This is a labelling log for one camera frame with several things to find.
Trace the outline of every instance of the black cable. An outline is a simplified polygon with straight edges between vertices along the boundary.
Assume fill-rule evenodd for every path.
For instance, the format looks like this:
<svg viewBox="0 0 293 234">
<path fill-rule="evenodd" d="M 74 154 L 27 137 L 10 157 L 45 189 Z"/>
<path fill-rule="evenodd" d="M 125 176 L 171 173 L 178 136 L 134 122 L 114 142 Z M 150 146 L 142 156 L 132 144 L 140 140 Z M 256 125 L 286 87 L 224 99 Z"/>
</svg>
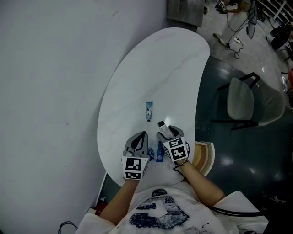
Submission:
<svg viewBox="0 0 293 234">
<path fill-rule="evenodd" d="M 233 30 L 233 29 L 230 27 L 230 25 L 229 25 L 229 23 L 228 23 L 228 14 L 227 14 L 227 25 L 228 25 L 228 27 L 229 27 L 233 32 L 235 32 L 235 33 L 233 34 L 233 36 L 232 36 L 232 37 L 229 39 L 229 41 L 227 42 L 227 48 L 228 48 L 229 50 L 234 51 L 234 57 L 235 57 L 236 59 L 239 59 L 239 58 L 240 58 L 239 53 L 240 53 L 240 51 L 241 51 L 242 49 L 244 49 L 244 45 L 243 45 L 242 41 L 239 39 L 239 41 L 241 42 L 242 48 L 240 48 L 239 51 L 237 52 L 236 50 L 233 50 L 233 49 L 230 48 L 229 42 L 230 42 L 230 40 L 231 40 L 232 38 L 234 38 L 234 36 L 235 36 L 236 33 L 238 33 L 239 31 L 241 31 L 241 30 L 242 30 L 242 29 L 248 24 L 248 22 L 246 22 L 246 21 L 249 19 L 249 17 L 250 17 L 252 14 L 254 14 L 254 15 L 253 15 L 253 17 L 254 17 L 254 16 L 255 16 L 255 10 L 247 16 L 246 20 L 241 24 L 241 26 L 239 27 L 239 29 L 237 29 L 236 31 Z"/>
<path fill-rule="evenodd" d="M 229 43 L 227 43 L 227 48 L 228 48 L 229 50 L 234 51 L 234 57 L 235 57 L 236 59 L 239 59 L 239 58 L 240 58 L 240 55 L 239 55 L 240 50 L 244 49 L 244 45 L 243 45 L 242 41 L 241 41 L 239 38 L 238 38 L 238 40 L 241 42 L 241 45 L 242 45 L 242 48 L 240 48 L 238 52 L 237 52 L 236 50 L 231 49 Z"/>
<path fill-rule="evenodd" d="M 187 182 L 188 184 L 190 184 L 189 181 L 188 181 L 188 179 L 187 179 L 187 178 L 186 178 L 186 177 L 185 177 L 180 171 L 176 170 L 176 168 L 181 167 L 181 166 L 184 166 L 185 163 L 187 163 L 187 161 L 185 161 L 184 163 L 182 163 L 182 164 L 180 164 L 180 165 L 176 165 L 176 166 L 173 168 L 173 171 L 176 171 L 176 172 L 178 172 L 180 175 L 182 175 L 183 178 L 186 180 L 186 182 Z"/>
<path fill-rule="evenodd" d="M 75 226 L 75 224 L 73 223 L 73 222 L 71 222 L 71 221 L 66 221 L 66 222 L 63 222 L 62 224 L 60 224 L 60 226 L 59 226 L 59 230 L 58 230 L 58 234 L 61 234 L 61 229 L 62 229 L 62 227 L 63 226 L 65 226 L 65 225 L 72 225 L 72 226 L 74 226 L 75 227 L 75 230 L 77 230 L 77 226 Z"/>
<path fill-rule="evenodd" d="M 208 205 L 205 205 L 208 207 L 210 210 L 213 210 L 217 213 L 224 214 L 224 215 L 229 215 L 229 216 L 239 216 L 239 217 L 258 217 L 258 216 L 263 216 L 264 214 L 262 212 L 235 212 L 235 211 L 228 211 L 224 209 L 220 209 L 217 207 L 211 207 Z"/>
</svg>

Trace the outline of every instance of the dark floor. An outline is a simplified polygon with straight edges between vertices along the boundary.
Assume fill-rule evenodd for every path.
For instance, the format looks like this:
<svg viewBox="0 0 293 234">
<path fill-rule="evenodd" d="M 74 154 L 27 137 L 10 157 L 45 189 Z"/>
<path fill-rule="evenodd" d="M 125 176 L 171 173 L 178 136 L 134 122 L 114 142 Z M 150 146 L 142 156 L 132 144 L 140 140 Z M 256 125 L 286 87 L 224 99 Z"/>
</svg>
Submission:
<svg viewBox="0 0 293 234">
<path fill-rule="evenodd" d="M 232 131 L 233 124 L 210 123 L 212 119 L 228 119 L 227 90 L 217 88 L 233 78 L 245 74 L 226 63 L 209 57 L 202 75 L 198 94 L 195 122 L 195 140 L 213 142 L 215 162 L 207 178 L 226 194 L 241 191 L 253 199 L 266 193 L 286 188 L 287 170 L 291 164 L 293 114 L 284 115 L 265 127 Z M 255 112 L 261 114 L 260 93 L 253 88 Z M 101 196 L 109 202 L 119 186 L 107 176 Z"/>
</svg>

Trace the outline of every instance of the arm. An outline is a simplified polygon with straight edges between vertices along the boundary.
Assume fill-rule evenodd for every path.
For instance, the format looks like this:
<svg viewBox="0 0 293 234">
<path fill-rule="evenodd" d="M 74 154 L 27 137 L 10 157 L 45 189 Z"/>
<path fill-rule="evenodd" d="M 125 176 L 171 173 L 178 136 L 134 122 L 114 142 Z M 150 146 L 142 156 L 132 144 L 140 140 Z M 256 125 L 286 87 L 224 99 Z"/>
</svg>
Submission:
<svg viewBox="0 0 293 234">
<path fill-rule="evenodd" d="M 180 168 L 202 204 L 214 206 L 225 197 L 224 192 L 196 170 L 189 161 Z"/>
<path fill-rule="evenodd" d="M 231 10 L 228 10 L 227 11 L 228 13 L 239 13 L 239 12 L 241 12 L 241 8 L 237 8 L 237 9 L 231 9 Z"/>
<path fill-rule="evenodd" d="M 100 217 L 117 225 L 126 215 L 139 180 L 126 180 Z"/>
</svg>

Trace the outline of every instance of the shoe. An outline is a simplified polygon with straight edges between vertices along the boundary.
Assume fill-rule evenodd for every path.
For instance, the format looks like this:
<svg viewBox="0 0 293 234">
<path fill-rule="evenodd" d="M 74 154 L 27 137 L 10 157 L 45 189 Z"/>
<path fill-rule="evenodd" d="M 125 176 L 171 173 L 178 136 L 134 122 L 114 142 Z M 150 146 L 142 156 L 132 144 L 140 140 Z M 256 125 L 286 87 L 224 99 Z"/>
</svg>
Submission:
<svg viewBox="0 0 293 234">
<path fill-rule="evenodd" d="M 216 38 L 218 38 L 218 39 L 221 38 L 220 35 L 218 33 L 216 33 L 216 32 L 213 34 L 213 36 L 216 37 Z"/>
<path fill-rule="evenodd" d="M 221 36 L 218 33 L 214 33 L 213 34 L 214 37 L 218 38 L 218 41 L 223 45 L 223 46 L 227 46 L 227 44 L 224 42 L 224 40 L 221 38 Z"/>
</svg>

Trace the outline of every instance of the person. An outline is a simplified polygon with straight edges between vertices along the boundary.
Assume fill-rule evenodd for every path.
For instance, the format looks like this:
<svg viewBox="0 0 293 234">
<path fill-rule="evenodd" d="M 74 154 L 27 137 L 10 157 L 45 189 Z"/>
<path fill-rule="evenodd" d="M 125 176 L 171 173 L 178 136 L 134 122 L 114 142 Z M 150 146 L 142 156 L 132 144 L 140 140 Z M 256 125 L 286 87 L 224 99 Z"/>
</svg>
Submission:
<svg viewBox="0 0 293 234">
<path fill-rule="evenodd" d="M 242 234 L 263 233 L 268 220 L 233 217 L 212 212 L 207 206 L 234 212 L 258 212 L 239 191 L 228 196 L 189 161 L 179 160 L 190 183 L 155 187 L 135 193 L 139 180 L 126 180 L 100 216 L 86 214 L 76 234 Z"/>
<path fill-rule="evenodd" d="M 240 30 L 245 27 L 248 21 L 248 12 L 251 8 L 250 0 L 241 0 L 237 9 L 228 10 L 225 5 L 229 2 L 221 2 L 216 5 L 217 11 L 221 14 L 234 13 L 222 34 L 214 33 L 213 35 L 218 38 L 219 42 L 224 46 L 230 42 L 231 39 L 236 37 Z"/>
</svg>

